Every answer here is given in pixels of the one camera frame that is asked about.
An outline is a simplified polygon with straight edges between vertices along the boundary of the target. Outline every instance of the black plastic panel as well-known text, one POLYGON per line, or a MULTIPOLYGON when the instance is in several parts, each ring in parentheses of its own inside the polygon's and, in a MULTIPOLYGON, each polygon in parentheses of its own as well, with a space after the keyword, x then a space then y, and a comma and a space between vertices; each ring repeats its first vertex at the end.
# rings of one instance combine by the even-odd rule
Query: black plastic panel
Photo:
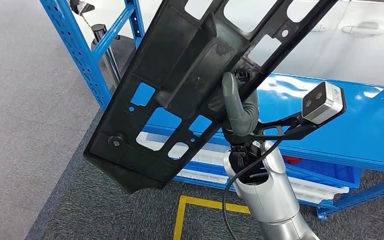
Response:
POLYGON ((287 17, 291 2, 278 1, 253 32, 244 33, 224 17, 227 0, 214 0, 201 20, 185 11, 186 0, 163 0, 84 156, 129 193, 163 188, 226 121, 222 74, 246 69, 251 78, 239 91, 247 98, 336 1, 320 0, 299 23, 287 17), (286 37, 281 35, 284 30, 289 32, 286 37), (264 35, 281 45, 259 66, 247 56, 264 35), (131 103, 142 82, 155 88, 146 106, 131 103), (158 107, 181 123, 164 146, 153 151, 136 137, 158 107), (199 115, 212 123, 197 137, 189 127, 199 115), (179 142, 189 148, 173 160, 168 152, 179 142))

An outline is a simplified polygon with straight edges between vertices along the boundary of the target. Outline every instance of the black cable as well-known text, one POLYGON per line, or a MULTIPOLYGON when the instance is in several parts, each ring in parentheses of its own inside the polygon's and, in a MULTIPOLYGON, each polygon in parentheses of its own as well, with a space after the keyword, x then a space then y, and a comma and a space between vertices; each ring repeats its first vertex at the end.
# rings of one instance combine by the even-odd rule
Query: black cable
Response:
POLYGON ((226 224, 227 230, 229 231, 230 235, 234 240, 238 240, 235 236, 235 234, 232 231, 232 228, 229 224, 228 221, 228 215, 226 212, 226 197, 228 196, 229 188, 232 186, 232 184, 238 179, 242 174, 248 172, 252 167, 260 163, 263 159, 265 159, 273 150, 282 142, 282 140, 277 140, 263 155, 261 155, 257 160, 252 162, 250 165, 242 169, 240 172, 236 173, 235 176, 233 176, 230 181, 227 183, 226 188, 224 189, 223 193, 223 200, 221 201, 221 209, 223 211, 223 218, 224 218, 224 223, 226 224))

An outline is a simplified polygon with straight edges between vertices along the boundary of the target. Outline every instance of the red object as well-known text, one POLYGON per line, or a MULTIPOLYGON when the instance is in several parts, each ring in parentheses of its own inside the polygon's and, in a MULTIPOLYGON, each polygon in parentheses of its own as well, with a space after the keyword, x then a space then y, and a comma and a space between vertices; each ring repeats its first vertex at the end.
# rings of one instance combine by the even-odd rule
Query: red object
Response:
POLYGON ((288 164, 292 164, 292 165, 298 164, 303 160, 302 158, 293 157, 293 156, 282 156, 282 157, 283 157, 283 161, 285 161, 288 164))

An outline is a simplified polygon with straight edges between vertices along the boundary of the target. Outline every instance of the metal pole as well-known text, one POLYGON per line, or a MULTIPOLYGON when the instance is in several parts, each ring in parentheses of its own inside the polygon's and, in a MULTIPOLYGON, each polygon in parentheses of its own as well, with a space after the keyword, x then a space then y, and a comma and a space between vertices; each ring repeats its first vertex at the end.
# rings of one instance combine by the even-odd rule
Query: metal pole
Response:
MULTIPOLYGON (((95 24, 92 26, 93 34, 95 35, 96 44, 104 37, 104 34, 107 32, 105 24, 95 24)), ((111 74, 112 80, 114 81, 114 86, 117 87, 122 80, 122 77, 119 72, 116 60, 114 59, 113 50, 111 46, 105 51, 103 55, 103 62, 105 63, 106 68, 111 74)))

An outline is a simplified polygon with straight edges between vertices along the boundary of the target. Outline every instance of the yellow floor tape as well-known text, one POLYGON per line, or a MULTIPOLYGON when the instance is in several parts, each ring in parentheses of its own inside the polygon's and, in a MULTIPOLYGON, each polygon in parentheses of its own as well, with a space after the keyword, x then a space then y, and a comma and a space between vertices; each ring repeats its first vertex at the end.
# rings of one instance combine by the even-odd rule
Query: yellow floor tape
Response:
MULTIPOLYGON (((181 239, 186 204, 193 204, 193 205, 198 205, 198 206, 213 208, 213 209, 222 209, 222 202, 220 201, 212 201, 212 200, 206 200, 202 198, 181 195, 179 199, 179 205, 177 208, 177 216, 176 216, 176 223, 174 225, 173 240, 181 239)), ((248 209, 248 207, 242 206, 242 205, 227 203, 226 210, 237 212, 237 213, 250 214, 250 210, 248 209)))

